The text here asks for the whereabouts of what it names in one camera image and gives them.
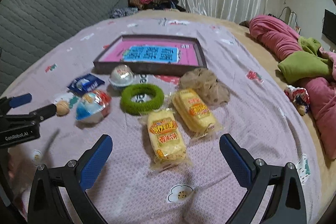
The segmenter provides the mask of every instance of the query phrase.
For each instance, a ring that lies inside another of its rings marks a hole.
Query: cable
[[[289,7],[286,6],[285,8],[282,9],[281,15],[278,17],[278,19],[280,19],[280,17],[282,16],[282,13],[284,12],[284,10],[285,10],[286,8],[289,8]]]
[[[296,21],[297,15],[296,15],[296,12],[291,12],[291,13],[295,14],[295,27],[297,27],[297,21]]]

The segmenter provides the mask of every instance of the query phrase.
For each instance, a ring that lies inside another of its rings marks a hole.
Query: plush toy
[[[309,109],[309,95],[305,88],[295,88],[288,85],[285,88],[285,94],[291,100],[301,116],[304,116]]]

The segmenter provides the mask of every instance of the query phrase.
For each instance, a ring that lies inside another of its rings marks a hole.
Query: gray mattress
[[[27,68],[127,0],[2,0],[0,94]]]

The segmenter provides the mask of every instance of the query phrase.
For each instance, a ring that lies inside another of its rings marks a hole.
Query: blue paper
[[[128,62],[157,62],[177,63],[179,50],[176,47],[164,46],[132,46],[124,54],[124,61]]]

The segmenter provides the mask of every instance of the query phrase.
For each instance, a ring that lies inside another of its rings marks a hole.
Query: pink blanket
[[[298,44],[299,35],[281,20],[260,15],[250,22],[250,33],[264,46],[276,54],[282,61],[291,53],[301,51]],[[333,61],[333,78],[336,79],[336,54],[320,48],[323,58]],[[310,107],[321,133],[321,140],[327,156],[336,158],[336,91],[335,85],[329,84],[322,77],[307,78],[298,81],[297,86],[307,90]]]
[[[302,50],[297,43],[299,34],[276,17],[256,16],[250,21],[250,33],[274,52],[280,61],[291,53]]]
[[[299,81],[310,97],[310,107],[321,133],[325,153],[336,158],[336,84],[322,77],[305,78]]]

